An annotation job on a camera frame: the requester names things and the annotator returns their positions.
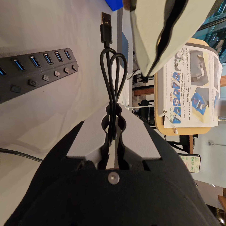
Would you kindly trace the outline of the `black usb hub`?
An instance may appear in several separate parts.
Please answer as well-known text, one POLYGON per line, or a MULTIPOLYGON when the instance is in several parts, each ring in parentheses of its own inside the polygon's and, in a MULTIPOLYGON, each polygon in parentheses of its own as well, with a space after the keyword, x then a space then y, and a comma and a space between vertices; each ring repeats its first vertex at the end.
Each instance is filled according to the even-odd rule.
POLYGON ((0 58, 0 103, 78 72, 78 69, 70 48, 0 58))

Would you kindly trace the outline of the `whiteboard with handwriting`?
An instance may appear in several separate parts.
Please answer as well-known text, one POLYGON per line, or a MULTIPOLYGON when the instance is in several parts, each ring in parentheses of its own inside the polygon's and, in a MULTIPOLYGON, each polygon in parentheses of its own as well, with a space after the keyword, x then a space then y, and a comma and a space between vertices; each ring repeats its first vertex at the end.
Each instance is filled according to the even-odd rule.
POLYGON ((190 173, 199 173, 201 156, 198 154, 182 154, 179 153, 180 158, 185 163, 190 173))

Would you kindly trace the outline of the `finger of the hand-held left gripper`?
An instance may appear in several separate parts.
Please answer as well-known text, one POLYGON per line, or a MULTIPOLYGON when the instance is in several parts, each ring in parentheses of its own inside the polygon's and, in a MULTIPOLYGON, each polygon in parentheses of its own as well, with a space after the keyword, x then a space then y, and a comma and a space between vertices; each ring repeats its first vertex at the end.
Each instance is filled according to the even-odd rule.
POLYGON ((170 14, 169 0, 132 0, 130 19, 137 62, 143 76, 156 73, 169 59, 168 48, 161 35, 170 14))
POLYGON ((166 0, 162 25, 156 34, 147 75, 159 71, 195 34, 205 21, 215 0, 166 0))

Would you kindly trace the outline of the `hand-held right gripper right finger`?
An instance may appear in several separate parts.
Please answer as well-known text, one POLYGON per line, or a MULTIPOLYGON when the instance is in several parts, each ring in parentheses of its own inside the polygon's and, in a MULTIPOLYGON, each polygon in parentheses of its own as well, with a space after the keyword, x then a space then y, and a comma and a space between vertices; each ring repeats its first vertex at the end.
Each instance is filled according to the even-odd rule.
POLYGON ((146 160, 161 160, 161 156, 143 121, 117 104, 119 135, 117 160, 120 170, 129 170, 146 160))

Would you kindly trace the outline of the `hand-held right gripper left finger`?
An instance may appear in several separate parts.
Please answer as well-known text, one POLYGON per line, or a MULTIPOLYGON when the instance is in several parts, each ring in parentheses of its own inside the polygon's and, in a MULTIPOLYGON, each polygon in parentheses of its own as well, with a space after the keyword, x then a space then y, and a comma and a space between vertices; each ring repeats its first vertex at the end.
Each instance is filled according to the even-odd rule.
POLYGON ((88 117, 79 129, 68 158, 92 161, 97 169, 105 169, 109 160, 109 103, 88 117))

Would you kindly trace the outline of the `blue plastic bin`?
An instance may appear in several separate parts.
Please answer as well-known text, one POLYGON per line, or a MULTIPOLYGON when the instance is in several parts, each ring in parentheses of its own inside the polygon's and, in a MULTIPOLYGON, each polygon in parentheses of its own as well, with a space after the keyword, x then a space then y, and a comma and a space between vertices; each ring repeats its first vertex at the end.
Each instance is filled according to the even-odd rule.
POLYGON ((123 8, 123 0, 105 0, 105 2, 113 12, 123 8))

